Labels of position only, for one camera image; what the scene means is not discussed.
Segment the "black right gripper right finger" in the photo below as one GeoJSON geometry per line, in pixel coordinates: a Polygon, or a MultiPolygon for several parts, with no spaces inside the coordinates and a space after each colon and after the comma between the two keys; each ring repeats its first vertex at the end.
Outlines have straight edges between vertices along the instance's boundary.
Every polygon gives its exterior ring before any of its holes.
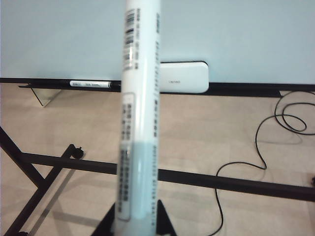
{"type": "Polygon", "coordinates": [[[157,226],[156,234],[158,236],[176,236],[177,233],[171,223],[164,204],[161,200],[157,201],[157,226]]]}

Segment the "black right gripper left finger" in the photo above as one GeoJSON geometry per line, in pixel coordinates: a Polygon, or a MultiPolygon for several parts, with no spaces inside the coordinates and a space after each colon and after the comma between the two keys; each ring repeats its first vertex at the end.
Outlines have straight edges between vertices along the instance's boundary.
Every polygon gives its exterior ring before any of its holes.
{"type": "Polygon", "coordinates": [[[115,204],[113,204],[104,218],[100,221],[96,229],[93,231],[93,236],[113,236],[113,224],[115,219],[115,204]]]}

